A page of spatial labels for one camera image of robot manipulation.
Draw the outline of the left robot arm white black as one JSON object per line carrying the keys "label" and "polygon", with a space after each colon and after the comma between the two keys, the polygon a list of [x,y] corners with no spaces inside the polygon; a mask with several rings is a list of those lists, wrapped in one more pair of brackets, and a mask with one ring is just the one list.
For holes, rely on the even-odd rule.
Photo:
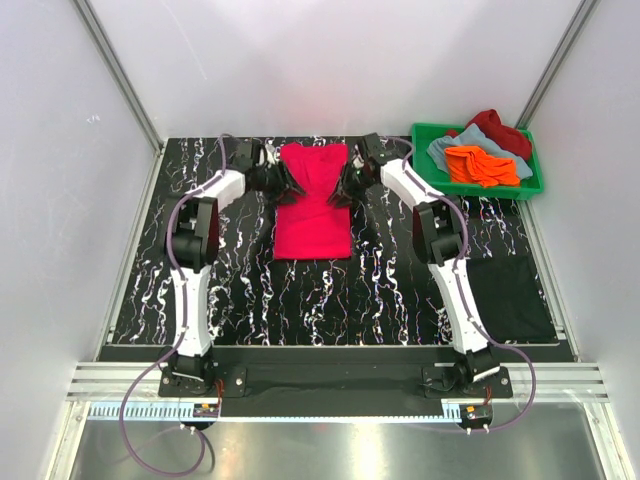
{"label": "left robot arm white black", "polygon": [[229,156],[220,138],[221,167],[206,181],[173,195],[166,204],[161,249],[174,287],[176,332],[163,360],[162,383],[194,396],[222,389],[216,377],[208,327],[207,289],[220,249],[220,212],[250,191],[291,204],[304,189],[279,160],[276,148],[240,141]]}

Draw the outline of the pink red t-shirt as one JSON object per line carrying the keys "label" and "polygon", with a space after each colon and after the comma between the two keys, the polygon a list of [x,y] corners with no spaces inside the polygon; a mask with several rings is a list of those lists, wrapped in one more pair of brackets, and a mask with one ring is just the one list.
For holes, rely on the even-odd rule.
{"label": "pink red t-shirt", "polygon": [[303,146],[290,143],[280,159],[304,190],[295,202],[276,211],[274,258],[277,260],[333,260],[351,256],[351,213],[329,202],[348,147],[344,143]]}

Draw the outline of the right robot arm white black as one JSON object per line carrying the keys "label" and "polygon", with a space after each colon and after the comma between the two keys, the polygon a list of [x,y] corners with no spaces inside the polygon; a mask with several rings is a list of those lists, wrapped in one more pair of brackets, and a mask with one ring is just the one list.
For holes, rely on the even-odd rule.
{"label": "right robot arm white black", "polygon": [[500,364],[493,340],[481,320],[469,282],[466,252],[469,233],[460,200],[422,179],[408,156],[387,147],[371,133],[356,140],[355,158],[341,169],[328,203],[336,207],[362,202],[366,191],[380,184],[411,209],[412,246],[439,288],[452,332],[454,365],[439,380],[426,380],[428,392],[455,390],[476,396],[486,389]]}

